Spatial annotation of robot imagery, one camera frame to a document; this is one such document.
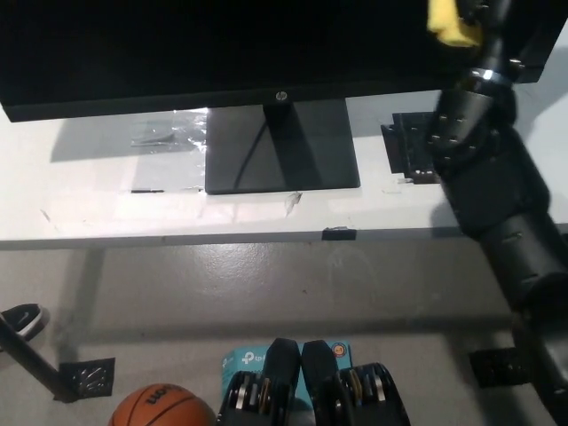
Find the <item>yellow sponge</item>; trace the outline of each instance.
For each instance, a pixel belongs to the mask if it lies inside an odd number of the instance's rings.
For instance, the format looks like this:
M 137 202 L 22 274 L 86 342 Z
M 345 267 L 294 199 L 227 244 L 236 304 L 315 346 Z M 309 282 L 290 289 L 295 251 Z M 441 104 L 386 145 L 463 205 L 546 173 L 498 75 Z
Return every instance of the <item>yellow sponge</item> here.
M 453 47 L 471 47 L 481 44 L 481 28 L 469 26 L 460 20 L 455 0 L 430 0 L 428 30 L 438 40 Z

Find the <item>clear plastic wrap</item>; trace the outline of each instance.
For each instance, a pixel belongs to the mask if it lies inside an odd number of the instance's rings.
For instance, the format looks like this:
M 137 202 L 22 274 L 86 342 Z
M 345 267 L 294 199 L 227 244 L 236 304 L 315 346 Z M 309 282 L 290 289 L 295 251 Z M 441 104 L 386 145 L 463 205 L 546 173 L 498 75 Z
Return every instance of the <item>clear plastic wrap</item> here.
M 205 185 L 207 108 L 140 114 L 130 145 L 140 154 L 132 190 L 172 192 Z

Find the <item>computer monitor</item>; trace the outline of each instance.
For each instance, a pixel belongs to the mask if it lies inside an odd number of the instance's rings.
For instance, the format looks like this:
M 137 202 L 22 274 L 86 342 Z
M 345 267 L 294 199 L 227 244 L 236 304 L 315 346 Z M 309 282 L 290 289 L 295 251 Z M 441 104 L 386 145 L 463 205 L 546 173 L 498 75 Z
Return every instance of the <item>computer monitor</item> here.
M 473 54 L 428 34 L 427 0 L 77 3 L 0 0 L 7 116 L 213 108 L 209 193 L 359 185 L 344 99 L 442 89 Z M 540 77 L 567 3 L 523 0 L 520 82 Z

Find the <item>desk leg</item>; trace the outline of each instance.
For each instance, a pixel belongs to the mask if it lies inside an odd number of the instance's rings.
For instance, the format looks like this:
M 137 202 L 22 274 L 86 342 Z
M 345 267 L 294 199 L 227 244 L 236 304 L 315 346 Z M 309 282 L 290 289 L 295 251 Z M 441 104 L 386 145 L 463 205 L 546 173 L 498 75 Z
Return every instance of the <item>desk leg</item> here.
M 39 383 L 62 402 L 75 402 L 79 399 L 71 386 L 65 383 L 59 372 L 43 359 L 28 343 L 10 327 L 0 316 L 0 347 L 22 367 L 34 376 Z

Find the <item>basketball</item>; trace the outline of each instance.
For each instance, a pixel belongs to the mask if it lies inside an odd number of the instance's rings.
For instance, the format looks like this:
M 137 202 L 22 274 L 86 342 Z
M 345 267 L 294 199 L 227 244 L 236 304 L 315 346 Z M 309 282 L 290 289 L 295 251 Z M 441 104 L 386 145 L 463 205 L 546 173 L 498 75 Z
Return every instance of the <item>basketball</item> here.
M 175 384 L 158 383 L 126 397 L 108 426 L 212 426 L 214 422 L 209 406 L 192 392 Z

